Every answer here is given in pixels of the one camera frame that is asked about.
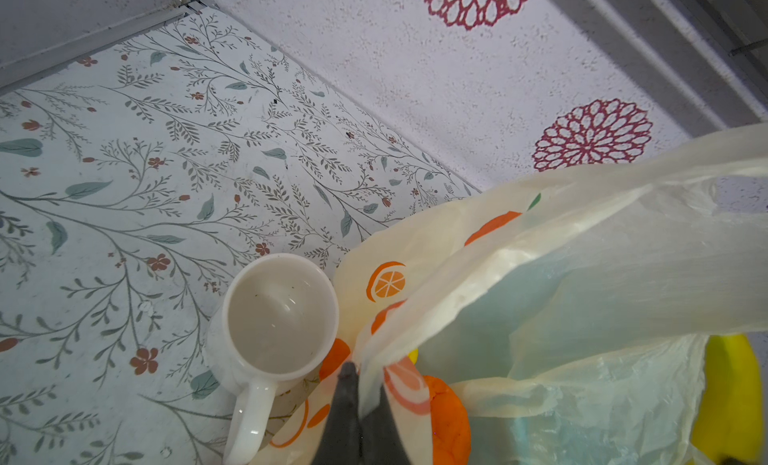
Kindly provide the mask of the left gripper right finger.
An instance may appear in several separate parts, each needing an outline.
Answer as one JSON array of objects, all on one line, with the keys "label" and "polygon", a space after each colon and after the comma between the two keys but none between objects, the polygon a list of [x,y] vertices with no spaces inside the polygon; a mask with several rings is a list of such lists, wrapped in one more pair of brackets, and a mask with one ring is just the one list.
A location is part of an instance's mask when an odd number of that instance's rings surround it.
[{"label": "left gripper right finger", "polygon": [[410,465],[386,395],[361,419],[361,463],[364,465]]}]

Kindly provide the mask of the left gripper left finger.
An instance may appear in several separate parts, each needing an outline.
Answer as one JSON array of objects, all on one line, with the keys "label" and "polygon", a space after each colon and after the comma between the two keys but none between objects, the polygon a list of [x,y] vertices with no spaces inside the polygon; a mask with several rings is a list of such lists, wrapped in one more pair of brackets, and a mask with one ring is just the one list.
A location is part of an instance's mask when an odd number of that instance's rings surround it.
[{"label": "left gripper left finger", "polygon": [[358,417],[357,368],[345,362],[331,401],[327,423],[312,465],[358,465],[362,463],[362,431]]}]

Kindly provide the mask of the orange fruit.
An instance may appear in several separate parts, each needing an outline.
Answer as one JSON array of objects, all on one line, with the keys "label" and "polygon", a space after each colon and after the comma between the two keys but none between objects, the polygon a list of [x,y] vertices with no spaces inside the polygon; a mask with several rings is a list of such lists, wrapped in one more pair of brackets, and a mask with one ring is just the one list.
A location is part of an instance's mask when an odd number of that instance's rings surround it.
[{"label": "orange fruit", "polygon": [[472,445],[468,413],[444,381],[432,376],[424,380],[430,393],[433,463],[466,465]]}]

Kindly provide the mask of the cream plastic bag orange print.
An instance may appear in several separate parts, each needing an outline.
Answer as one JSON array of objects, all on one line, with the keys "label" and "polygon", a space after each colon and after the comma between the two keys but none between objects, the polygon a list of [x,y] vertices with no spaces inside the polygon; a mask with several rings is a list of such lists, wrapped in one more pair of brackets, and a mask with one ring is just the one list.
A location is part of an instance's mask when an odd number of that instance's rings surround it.
[{"label": "cream plastic bag orange print", "polygon": [[694,440],[707,345],[767,327],[767,217],[716,182],[765,177],[763,124],[632,164],[582,165],[420,212],[346,254],[336,345],[256,455],[307,464],[341,364],[384,386],[415,464],[432,460],[426,377],[469,417],[474,464],[709,464]]}]

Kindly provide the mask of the yellow banana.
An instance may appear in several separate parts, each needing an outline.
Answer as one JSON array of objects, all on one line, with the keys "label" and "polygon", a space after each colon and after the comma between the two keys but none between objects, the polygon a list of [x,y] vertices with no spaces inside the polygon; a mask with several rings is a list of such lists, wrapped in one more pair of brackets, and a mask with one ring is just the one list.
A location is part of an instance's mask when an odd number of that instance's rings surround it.
[{"label": "yellow banana", "polygon": [[760,365],[745,335],[713,336],[691,443],[714,464],[758,464],[765,443]]}]

